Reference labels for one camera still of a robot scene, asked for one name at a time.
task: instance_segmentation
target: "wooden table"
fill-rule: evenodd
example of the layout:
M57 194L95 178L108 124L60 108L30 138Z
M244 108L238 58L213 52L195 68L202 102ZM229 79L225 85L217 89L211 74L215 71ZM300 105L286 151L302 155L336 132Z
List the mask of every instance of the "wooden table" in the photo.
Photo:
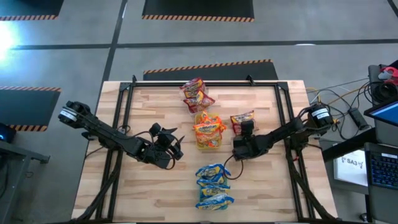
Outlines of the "wooden table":
M302 108L308 106L304 82L288 81L288 83L294 112L298 114ZM96 115L108 124L113 122L119 84L120 82L105 82L99 99ZM173 170L162 170L154 165L137 162L131 157L124 156L114 222L287 222L297 220L282 141L275 144L268 154L244 161L242 176L238 180L229 182L230 196L235 198L235 203L227 210L203 211L195 208L199 196L195 172L208 164L224 163L231 155L234 134L229 116L254 110L260 129L256 134L266 134L280 126L273 88L210 87L209 95L216 100L210 111L219 113L228 129L223 133L223 145L219 150L199 151L195 146L193 118L181 101L178 88L134 88L129 120L131 131L128 135L148 130L155 122L165 128L178 128L174 133L176 137L185 135L182 143L184 156L176 163ZM88 152L99 146L97 142L91 142ZM321 151L315 147L307 147L303 151L303 156L311 190L328 212L336 216ZM105 157L106 150L102 150L92 154L85 161L73 217L81 215L98 193ZM233 176L236 176L241 170L241 163L232 160L227 168ZM301 190L300 197L304 213L307 214ZM106 211L108 200L106 199L104 206Z

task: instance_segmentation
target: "floor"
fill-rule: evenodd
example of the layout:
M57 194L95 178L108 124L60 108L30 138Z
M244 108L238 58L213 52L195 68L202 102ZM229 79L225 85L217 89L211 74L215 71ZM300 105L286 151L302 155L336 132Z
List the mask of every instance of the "floor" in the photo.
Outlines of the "floor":
M66 101L94 109L102 81L142 80L148 69L263 58L273 59L280 80L304 80L307 87L366 78L368 65L397 60L392 1L398 0L254 0L256 21L238 23L146 21L144 0L65 0L55 21L0 22L0 46L13 47L0 47L0 84L63 90L46 132L17 135L17 145L49 154L51 161L32 163L34 175L25 180L13 222L70 219L87 141L58 122ZM334 90L343 94L364 82ZM322 94L324 102L334 98ZM336 107L347 110L341 102ZM360 110L369 107L361 98ZM350 136L356 128L348 122L343 132ZM333 132L325 137L341 140ZM363 195L333 188L333 196L340 218L359 221Z

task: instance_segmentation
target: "blue snack bag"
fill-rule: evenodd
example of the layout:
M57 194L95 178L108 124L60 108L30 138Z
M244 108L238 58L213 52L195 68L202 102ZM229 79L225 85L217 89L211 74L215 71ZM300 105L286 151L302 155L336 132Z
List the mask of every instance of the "blue snack bag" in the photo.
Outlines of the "blue snack bag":
M218 194L197 203L196 208L200 210L219 210L226 209L226 207L232 203L234 203L232 197L227 194Z
M211 179L198 179L197 184L201 185L202 187L206 187L207 185L220 185L225 182L223 174L217 174Z
M226 168L224 168L222 164L212 164L200 168L195 175L197 177L208 179L210 177L214 177L217 174L223 174L224 172L226 175L231 175L231 173Z
M229 193L230 186L227 185L207 185L200 188L200 198L209 198L214 195Z

